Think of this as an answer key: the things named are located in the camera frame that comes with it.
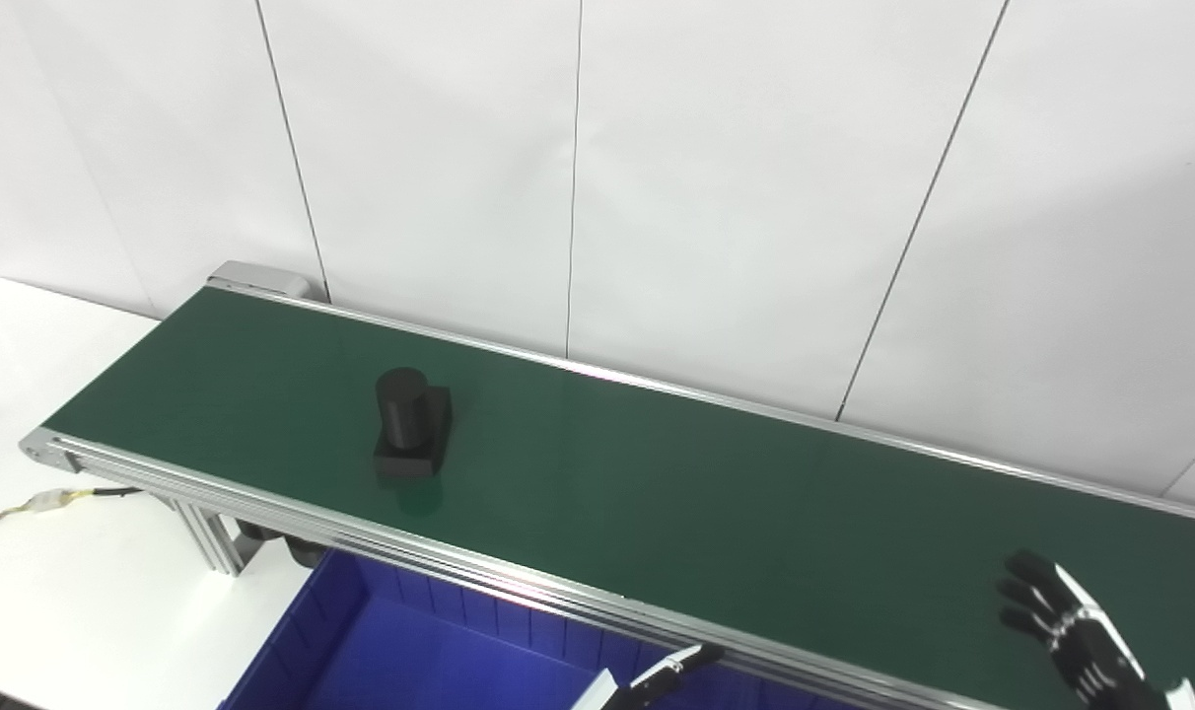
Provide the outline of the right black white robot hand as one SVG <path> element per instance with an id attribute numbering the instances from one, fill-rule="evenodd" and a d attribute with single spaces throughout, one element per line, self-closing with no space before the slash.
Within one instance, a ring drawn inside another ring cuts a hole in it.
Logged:
<path id="1" fill-rule="evenodd" d="M 1153 687 L 1099 602 L 1064 567 L 1021 549 L 1004 561 L 995 583 L 1009 605 L 1005 626 L 1038 642 L 1058 675 L 1086 709 L 1195 709 L 1189 679 Z"/>

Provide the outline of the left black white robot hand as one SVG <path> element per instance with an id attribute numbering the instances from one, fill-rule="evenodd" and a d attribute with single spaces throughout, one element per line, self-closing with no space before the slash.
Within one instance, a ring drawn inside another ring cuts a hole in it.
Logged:
<path id="1" fill-rule="evenodd" d="M 725 656 L 727 650 L 719 644 L 693 644 L 664 655 L 629 684 L 617 683 L 611 671 L 601 671 L 571 709 L 646 709 L 675 692 L 685 675 L 718 665 Z"/>

